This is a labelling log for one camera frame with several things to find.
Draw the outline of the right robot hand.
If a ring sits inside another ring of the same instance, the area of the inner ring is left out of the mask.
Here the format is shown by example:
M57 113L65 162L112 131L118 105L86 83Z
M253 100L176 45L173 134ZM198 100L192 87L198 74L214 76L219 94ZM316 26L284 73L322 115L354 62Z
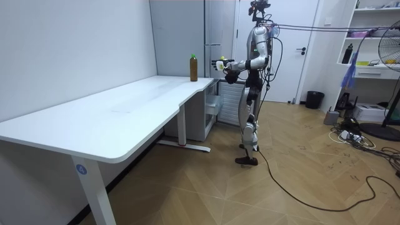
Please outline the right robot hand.
M240 73L241 73L240 70L226 69L226 70L224 70L224 74L225 74L224 79L226 80L226 82L228 84L234 84L237 82Z

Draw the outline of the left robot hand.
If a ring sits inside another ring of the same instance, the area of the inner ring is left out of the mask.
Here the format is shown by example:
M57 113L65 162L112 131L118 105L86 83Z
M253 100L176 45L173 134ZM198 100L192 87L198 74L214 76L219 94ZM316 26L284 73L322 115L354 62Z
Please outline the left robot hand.
M227 68L227 65L231 62L234 62L233 59L225 59L225 58L221 58L218 60L212 60L211 61L211 65L213 66L213 68L216 71L223 71Z

